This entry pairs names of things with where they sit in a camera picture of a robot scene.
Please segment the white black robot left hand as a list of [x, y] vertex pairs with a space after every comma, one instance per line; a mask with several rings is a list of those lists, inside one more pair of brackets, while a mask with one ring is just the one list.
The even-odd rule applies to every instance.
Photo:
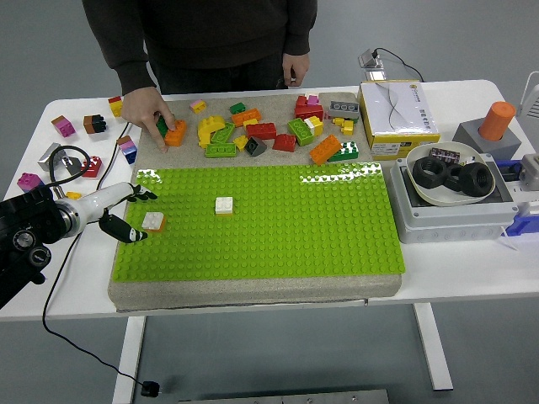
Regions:
[[134, 202], [137, 199], [157, 199], [157, 196], [141, 185], [122, 182], [75, 200], [71, 207], [74, 214], [72, 233], [78, 234], [87, 224], [97, 222], [103, 232], [120, 242], [133, 243], [146, 239], [146, 232], [136, 230], [109, 212], [122, 201]]

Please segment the person's right hand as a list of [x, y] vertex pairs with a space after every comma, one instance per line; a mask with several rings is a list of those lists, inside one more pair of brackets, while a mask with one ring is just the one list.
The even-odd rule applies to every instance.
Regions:
[[160, 117], [163, 117], [167, 127], [174, 130], [175, 117], [156, 88], [139, 88], [127, 93], [123, 98], [121, 117], [145, 130], [158, 150], [168, 151], [168, 146], [157, 127], [157, 122]]

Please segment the person's left hand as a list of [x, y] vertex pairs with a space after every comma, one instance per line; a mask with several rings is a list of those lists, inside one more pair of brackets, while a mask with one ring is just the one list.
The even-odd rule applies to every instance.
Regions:
[[309, 67], [309, 54], [296, 56], [284, 53], [282, 56], [284, 84], [287, 87], [301, 86]]

